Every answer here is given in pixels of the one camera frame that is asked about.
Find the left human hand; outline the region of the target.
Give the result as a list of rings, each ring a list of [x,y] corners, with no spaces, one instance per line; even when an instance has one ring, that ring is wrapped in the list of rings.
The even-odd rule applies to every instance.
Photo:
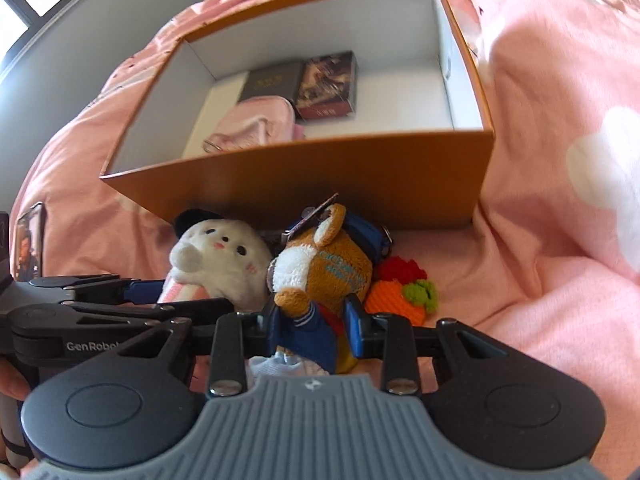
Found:
[[[1,359],[0,364],[0,390],[2,396],[15,401],[24,401],[29,394],[28,382],[6,359]],[[21,474],[9,465],[8,448],[4,442],[1,442],[1,478],[21,478]]]

